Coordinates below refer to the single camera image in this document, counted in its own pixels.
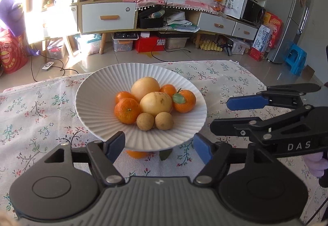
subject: floor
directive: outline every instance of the floor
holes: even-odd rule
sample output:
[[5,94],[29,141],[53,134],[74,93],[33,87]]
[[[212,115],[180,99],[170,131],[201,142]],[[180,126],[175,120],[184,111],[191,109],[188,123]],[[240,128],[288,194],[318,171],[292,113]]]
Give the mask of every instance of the floor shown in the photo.
[[[187,43],[185,49],[188,51],[180,49],[175,52],[155,52],[154,56],[166,61],[233,60],[239,62],[241,66],[254,74],[266,86],[310,82],[302,77],[297,77],[291,74],[288,67],[284,64],[274,64],[267,62],[266,60],[257,62],[248,55],[232,55],[229,57],[225,52],[195,49],[195,45],[192,43]],[[0,92],[7,88],[34,82],[31,72],[31,60],[34,79],[37,81],[43,81],[63,75],[63,72],[60,71],[59,68],[51,68],[48,71],[42,70],[44,64],[41,56],[33,58],[28,57],[27,64],[18,71],[12,74],[2,74],[0,77]],[[52,61],[55,62],[54,66],[62,66],[60,61]],[[66,53],[62,61],[64,62],[65,68],[75,69],[79,73],[94,72],[98,69],[117,63],[139,62],[151,64],[161,62],[160,60],[153,58],[151,55],[139,54],[135,50],[128,52],[114,52],[111,42],[106,43],[105,51],[102,55],[94,54],[88,57],[82,57],[80,54],[73,60],[68,60],[68,55]],[[71,70],[65,71],[65,76],[71,74],[75,74],[75,72]]]

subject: microwave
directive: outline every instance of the microwave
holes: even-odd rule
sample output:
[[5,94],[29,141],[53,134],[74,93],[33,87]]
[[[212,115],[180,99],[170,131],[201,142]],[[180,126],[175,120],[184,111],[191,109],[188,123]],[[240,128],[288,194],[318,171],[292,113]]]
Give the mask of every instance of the microwave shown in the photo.
[[264,7],[253,0],[227,0],[223,13],[254,25],[261,25],[265,11]]

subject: blue plastic stool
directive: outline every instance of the blue plastic stool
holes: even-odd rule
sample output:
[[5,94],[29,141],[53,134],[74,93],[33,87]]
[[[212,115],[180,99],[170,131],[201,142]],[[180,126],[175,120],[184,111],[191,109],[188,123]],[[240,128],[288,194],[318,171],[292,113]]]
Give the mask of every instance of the blue plastic stool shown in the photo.
[[306,61],[307,53],[299,48],[297,45],[292,44],[289,49],[289,54],[285,59],[285,62],[291,67],[290,72],[297,76],[301,75],[303,70],[305,61]]

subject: green leaf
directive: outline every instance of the green leaf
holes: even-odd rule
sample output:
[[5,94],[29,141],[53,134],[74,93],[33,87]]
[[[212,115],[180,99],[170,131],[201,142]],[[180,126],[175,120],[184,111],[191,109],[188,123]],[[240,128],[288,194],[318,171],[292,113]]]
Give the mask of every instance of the green leaf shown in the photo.
[[161,159],[161,161],[167,159],[169,157],[169,155],[172,153],[173,149],[167,149],[167,150],[162,150],[159,152],[159,158]]
[[173,96],[172,96],[172,100],[174,103],[177,103],[177,104],[184,104],[186,103],[186,100],[184,98],[183,95],[179,94],[179,93],[175,93]]

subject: floral pattern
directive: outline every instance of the floral pattern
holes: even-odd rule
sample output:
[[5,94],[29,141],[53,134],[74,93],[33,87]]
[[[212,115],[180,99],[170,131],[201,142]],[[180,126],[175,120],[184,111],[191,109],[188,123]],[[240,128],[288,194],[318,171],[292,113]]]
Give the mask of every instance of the floral pattern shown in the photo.
[[[157,64],[191,81],[205,98],[208,112],[201,134],[212,142],[222,141],[233,147],[247,147],[248,137],[215,136],[209,125],[215,118],[260,117],[272,118],[288,110],[265,107],[260,110],[231,111],[226,102],[229,97],[255,94],[265,90],[265,85],[249,71],[231,61],[170,62]],[[33,166],[37,160],[51,151],[60,142],[69,142],[72,147],[83,147],[96,140],[78,119],[74,101],[79,85],[89,74],[38,82],[0,94],[0,209],[13,212],[9,189],[12,182]],[[308,187],[309,200],[301,216],[310,218],[328,197],[328,190],[321,188],[301,157],[279,159]],[[122,152],[114,163],[127,181],[131,176],[189,176],[191,180],[204,167],[196,153],[193,140],[175,147],[165,161],[159,153],[152,152],[140,160]],[[237,170],[240,166],[231,166]],[[314,221],[324,214],[318,213]]]

